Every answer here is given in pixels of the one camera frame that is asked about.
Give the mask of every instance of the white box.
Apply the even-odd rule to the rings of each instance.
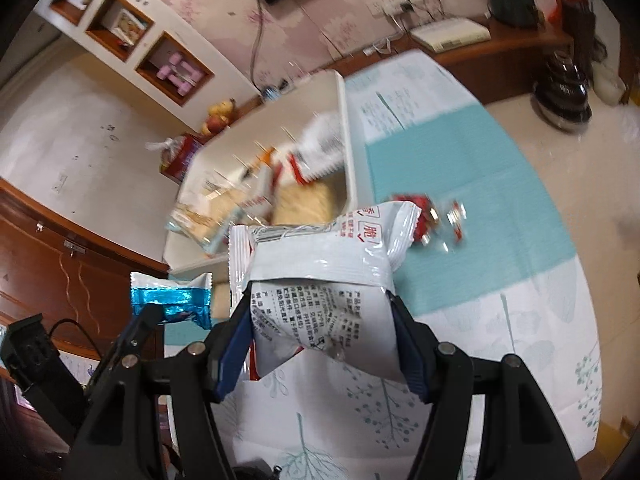
[[[234,123],[211,142],[208,142],[193,158],[184,178],[178,200],[199,186],[204,173],[215,170],[227,178],[236,178],[242,172],[243,162],[251,162],[261,153],[261,145],[274,146],[286,151],[291,139],[284,128],[298,138],[314,114],[337,111],[342,118],[345,140],[344,170],[326,177],[325,182],[334,190],[338,210],[347,212],[371,204],[370,183],[362,186],[366,196],[358,193],[358,180],[369,180],[368,167],[357,172],[354,167],[353,146],[362,160],[364,139],[351,137],[347,113],[344,79],[334,70],[319,72],[311,79],[277,101],[263,106]],[[164,247],[164,260],[170,266],[172,276],[191,279],[203,272],[212,272],[214,282],[228,280],[227,254],[208,258],[199,245],[181,234],[169,232]]]

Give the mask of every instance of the wooden door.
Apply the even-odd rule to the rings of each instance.
[[[104,353],[131,318],[129,274],[139,270],[165,277],[165,267],[131,261],[115,253],[111,242],[102,247],[97,243],[101,238],[93,235],[89,240],[82,228],[70,230],[73,224],[68,221],[60,225],[54,213],[42,206],[36,211],[30,207],[33,204],[20,200],[23,197],[15,189],[7,190],[7,184],[0,189],[0,322],[8,325],[41,313],[48,330],[69,317]],[[72,324],[56,329],[54,343],[61,350],[97,358]],[[143,354],[162,355],[160,329]]]

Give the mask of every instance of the pink floral wallpaper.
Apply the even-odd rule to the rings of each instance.
[[[255,0],[163,1],[248,75],[258,28]],[[280,0],[267,6],[256,82],[275,83],[286,77],[290,61],[312,70],[341,57],[336,48],[346,54],[395,33],[388,18],[372,17],[368,1]],[[469,16],[486,10],[486,0],[442,1],[451,14]]]

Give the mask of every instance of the white snack package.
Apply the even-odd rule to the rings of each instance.
[[[232,307],[253,282],[257,373],[300,347],[385,379],[404,381],[386,290],[413,241],[420,208],[385,202],[316,226],[234,226]]]
[[[344,165],[344,133],[337,112],[316,115],[302,132],[292,151],[305,182],[339,170]]]

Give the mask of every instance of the white router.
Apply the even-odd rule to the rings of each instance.
[[[439,54],[491,39],[489,29],[467,18],[449,18],[409,31],[415,41]]]

